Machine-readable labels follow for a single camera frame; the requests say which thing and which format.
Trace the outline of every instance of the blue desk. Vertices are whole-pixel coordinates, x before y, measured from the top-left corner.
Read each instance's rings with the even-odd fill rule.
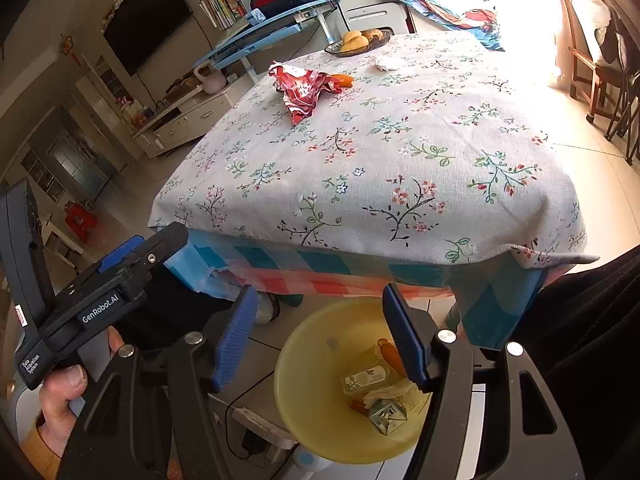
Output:
[[[334,37],[327,27],[324,15],[334,8],[335,3],[332,0],[317,0],[278,14],[217,45],[206,56],[197,60],[193,67],[209,61],[213,69],[219,70],[241,61],[253,82],[257,84],[258,76],[246,56],[302,32],[315,22],[322,27],[326,40],[333,43]]]

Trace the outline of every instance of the television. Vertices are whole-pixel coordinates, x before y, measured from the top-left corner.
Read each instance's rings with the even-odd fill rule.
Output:
[[[192,13],[185,0],[124,0],[104,39],[129,75],[134,75]]]

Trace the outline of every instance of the yellow trash bin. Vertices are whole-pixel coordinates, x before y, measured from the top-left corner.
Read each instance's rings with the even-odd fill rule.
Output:
[[[349,407],[342,391],[341,373],[379,338],[393,341],[382,300],[357,298],[312,314],[287,339],[276,365],[276,403],[287,429],[317,455],[369,464],[389,460],[417,443],[428,402],[384,436]]]

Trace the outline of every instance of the fruit bowl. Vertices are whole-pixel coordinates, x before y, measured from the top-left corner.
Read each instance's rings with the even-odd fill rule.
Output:
[[[336,57],[359,56],[360,54],[370,52],[371,50],[376,50],[377,48],[386,45],[391,39],[392,34],[388,30],[383,30],[382,35],[383,36],[381,40],[372,41],[367,46],[361,46],[360,48],[355,48],[354,50],[349,50],[347,52],[340,52],[340,47],[343,45],[342,40],[335,41],[334,43],[328,45],[324,51]]]

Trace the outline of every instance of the potato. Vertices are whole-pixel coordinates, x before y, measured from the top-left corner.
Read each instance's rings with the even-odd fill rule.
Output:
[[[377,28],[372,28],[371,30],[365,30],[362,35],[369,40],[369,43],[373,43],[374,41],[379,41],[385,37],[381,30]]]
[[[353,38],[356,38],[357,36],[361,36],[362,33],[359,30],[350,30],[349,32],[347,32],[343,37],[342,37],[342,42],[347,44],[349,43]]]
[[[369,44],[369,40],[364,36],[356,36],[350,42],[345,43],[340,47],[340,52],[349,52],[350,50],[356,50],[357,48],[362,48],[363,46],[367,46]]]

